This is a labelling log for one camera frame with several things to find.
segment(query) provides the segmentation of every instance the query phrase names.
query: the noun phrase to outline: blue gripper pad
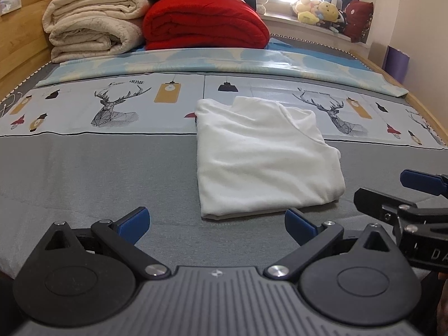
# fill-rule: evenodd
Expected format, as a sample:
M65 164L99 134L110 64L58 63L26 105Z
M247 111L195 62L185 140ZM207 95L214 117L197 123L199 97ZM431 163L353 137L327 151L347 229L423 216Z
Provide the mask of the blue gripper pad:
M303 213L290 208L284 214L284 226L288 234L300 245L306 244L319 234L317 226L303 217Z
M400 174L403 187L429 193L434 196L447 195L447 184L441 176L405 169Z
M127 242L135 244L149 230L149 211L145 207L139 207L114 224L118 235Z

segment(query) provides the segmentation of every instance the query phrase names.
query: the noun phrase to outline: deer print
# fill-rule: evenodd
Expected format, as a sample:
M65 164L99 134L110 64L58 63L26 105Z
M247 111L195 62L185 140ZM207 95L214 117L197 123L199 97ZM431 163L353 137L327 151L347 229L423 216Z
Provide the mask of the deer print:
M136 112L115 112L113 109L115 105L118 105L120 103L123 103L128 98L140 96L141 94L144 94L145 92L149 91L151 88L148 88L146 91L143 91L140 86L137 86L139 88L138 92L131 94L131 91L126 96L120 97L118 100L110 101L109 96L107 95L107 92L104 93L97 93L95 91L95 97L98 97L101 99L100 103L103 105L103 108L98 111L95 118L92 120L91 124L93 126L96 126L98 128L102 127L112 127L112 126L126 126L130 123L133 123L134 121L138 120L138 114Z
M428 124L426 121L423 121L423 123L422 123L420 120L418 120L418 119L415 118L415 116L421 117L419 114L416 114L415 112L409 111L408 109L406 109L406 111L408 112L409 117L410 117L412 120L414 120L416 123L418 123L422 128L424 128L425 130L427 130L428 133L431 134L431 136L434 138L434 140L435 140L439 145L445 146L445 144L444 144L444 142L442 141L442 139L440 139L440 138L438 137L438 135L434 132L434 130L431 129L431 126L429 126L429 124Z
M314 102L313 99L311 99L311 101L307 100L306 98L303 97L303 95L307 92L307 91L302 91L300 88L298 88L298 90L300 92L303 92L300 97L297 97L299 100L308 103L310 105L316 106L320 111L326 112L328 114L328 116L330 117L330 120L332 121L332 123L334 124L334 126L336 126L336 128L342 132L345 135L350 135L350 136L365 136L367 135L367 130L366 128L364 128L362 125L357 124L357 123L349 123L347 121L342 120L338 114L339 114L339 109L344 107L344 102L339 102L338 100L334 99L333 97L330 96L331 99L331 106L329 109L326 109L325 107L323 107L322 105Z

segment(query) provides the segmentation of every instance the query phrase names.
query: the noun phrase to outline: purple object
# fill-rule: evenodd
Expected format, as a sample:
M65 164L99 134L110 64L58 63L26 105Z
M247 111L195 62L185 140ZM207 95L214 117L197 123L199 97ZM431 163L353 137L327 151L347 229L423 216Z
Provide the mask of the purple object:
M398 49L388 47L382 68L398 82L405 81L408 72L409 56Z

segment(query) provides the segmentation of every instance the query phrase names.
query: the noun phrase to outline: gray bed sheet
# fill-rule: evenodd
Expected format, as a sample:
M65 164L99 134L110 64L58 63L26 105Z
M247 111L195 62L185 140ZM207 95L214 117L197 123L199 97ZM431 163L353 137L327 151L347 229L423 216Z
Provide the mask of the gray bed sheet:
M26 82L22 91L31 84ZM443 204L403 188L399 176L406 168L448 173L445 150L328 143L341 152L347 189L338 202L304 209L313 222L342 219L349 228L370 222L353 205L359 187L420 206ZM298 246L287 234L282 214L201 219L195 135L3 137L0 173L0 270L12 277L52 222L85 228L100 219L117 220L138 206L149 209L151 227L137 246L172 269L264 267Z

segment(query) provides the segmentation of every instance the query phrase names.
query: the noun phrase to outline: gray ribbed panel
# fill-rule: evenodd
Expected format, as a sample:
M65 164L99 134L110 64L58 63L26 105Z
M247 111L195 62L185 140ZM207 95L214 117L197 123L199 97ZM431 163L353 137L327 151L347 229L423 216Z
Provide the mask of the gray ribbed panel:
M17 336L416 336L405 323L383 329L345 328L302 304L287 282L254 267L180 267L167 280L144 284L134 302L111 319L80 329L28 322Z

